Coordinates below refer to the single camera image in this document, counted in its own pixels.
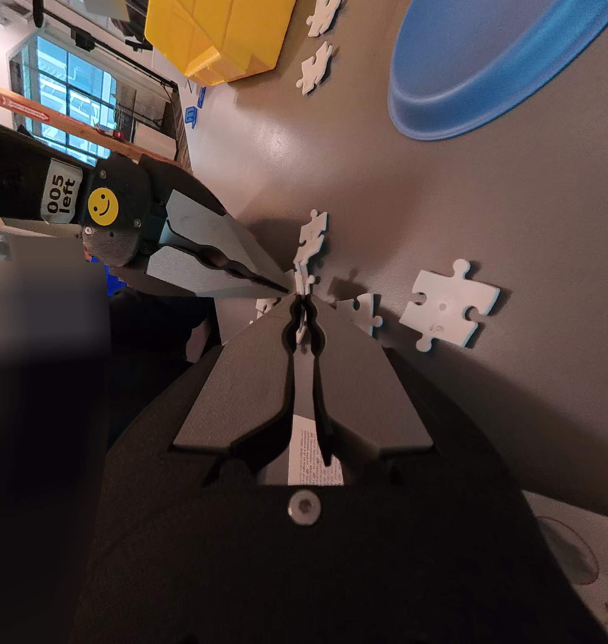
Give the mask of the joined white puzzle pieces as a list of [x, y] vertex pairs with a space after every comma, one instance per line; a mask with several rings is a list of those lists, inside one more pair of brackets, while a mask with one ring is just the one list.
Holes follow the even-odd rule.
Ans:
[[293, 264], [296, 290], [302, 298], [311, 294], [312, 287], [316, 284], [317, 276], [309, 271], [308, 263], [320, 252], [327, 225], [328, 213], [320, 213], [313, 209], [310, 213], [310, 221], [301, 227], [300, 246]]

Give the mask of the black metal stand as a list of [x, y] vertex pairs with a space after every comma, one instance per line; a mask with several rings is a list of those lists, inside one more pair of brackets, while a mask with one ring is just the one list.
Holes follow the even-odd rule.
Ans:
[[161, 85], [179, 89], [179, 73], [163, 57], [155, 54], [147, 42], [135, 36], [125, 36], [108, 17], [91, 14], [83, 1], [44, 1], [44, 23], [50, 31], [69, 33], [74, 42], [81, 34], [93, 41], [94, 54], [101, 54], [110, 61], [119, 61], [131, 71], [153, 79]]

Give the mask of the wooden beam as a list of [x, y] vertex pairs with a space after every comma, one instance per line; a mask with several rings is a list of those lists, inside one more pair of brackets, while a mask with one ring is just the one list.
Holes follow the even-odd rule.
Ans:
[[139, 162], [142, 157], [150, 157], [159, 162], [171, 164], [183, 169], [176, 160], [171, 160], [163, 155], [141, 148], [134, 143], [109, 136], [97, 130], [95, 127], [83, 124], [72, 117], [63, 115], [52, 108], [47, 108], [36, 101], [27, 99], [4, 88], [0, 88], [0, 107], [90, 141], [112, 152], [128, 157], [135, 162]]

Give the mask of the paper instruction leaflet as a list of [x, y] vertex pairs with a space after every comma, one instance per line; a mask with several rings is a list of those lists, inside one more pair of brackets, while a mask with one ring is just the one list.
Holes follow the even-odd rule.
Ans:
[[300, 415], [293, 416], [289, 444], [289, 486], [343, 486], [341, 464], [332, 457], [326, 466], [317, 441], [316, 424]]

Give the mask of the yellow plastic bin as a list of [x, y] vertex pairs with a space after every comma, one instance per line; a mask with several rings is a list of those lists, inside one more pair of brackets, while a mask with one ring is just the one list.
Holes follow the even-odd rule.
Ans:
[[275, 69], [295, 1], [148, 1], [145, 36], [187, 79], [231, 83]]

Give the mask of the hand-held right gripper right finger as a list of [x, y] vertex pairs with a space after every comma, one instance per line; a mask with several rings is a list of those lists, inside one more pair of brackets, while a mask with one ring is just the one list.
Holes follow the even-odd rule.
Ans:
[[317, 296], [304, 299], [312, 399], [324, 463], [350, 468], [432, 450], [434, 442], [382, 346]]

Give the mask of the blue plastic bowl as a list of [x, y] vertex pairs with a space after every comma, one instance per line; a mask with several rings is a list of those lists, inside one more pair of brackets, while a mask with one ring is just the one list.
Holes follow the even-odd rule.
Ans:
[[524, 102], [608, 26], [608, 1], [411, 1], [399, 28], [389, 116], [409, 139], [478, 129]]

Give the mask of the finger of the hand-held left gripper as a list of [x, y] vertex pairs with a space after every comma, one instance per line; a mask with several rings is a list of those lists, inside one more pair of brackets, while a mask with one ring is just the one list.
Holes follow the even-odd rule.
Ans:
[[204, 265], [236, 277], [276, 289], [293, 289], [293, 278], [231, 215], [216, 214], [178, 191], [171, 193], [166, 211], [160, 248], [181, 249]]
[[197, 257], [171, 246], [163, 246], [149, 259], [147, 276], [178, 286], [196, 296], [210, 298], [278, 298], [289, 294], [223, 269], [211, 268]]

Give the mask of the glass window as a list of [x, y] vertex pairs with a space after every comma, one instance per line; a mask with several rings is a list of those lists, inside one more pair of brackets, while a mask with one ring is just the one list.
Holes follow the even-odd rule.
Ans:
[[[11, 90], [81, 124], [116, 130], [116, 79], [42, 36], [32, 36], [10, 59]], [[29, 117], [15, 127], [47, 146], [95, 166], [111, 151], [78, 135]]]

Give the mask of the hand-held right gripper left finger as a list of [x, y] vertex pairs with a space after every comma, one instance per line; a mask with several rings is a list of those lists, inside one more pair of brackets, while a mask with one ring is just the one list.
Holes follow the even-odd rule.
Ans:
[[283, 299], [222, 348], [173, 447], [238, 459], [252, 473], [273, 462], [292, 435], [295, 335], [302, 297]]

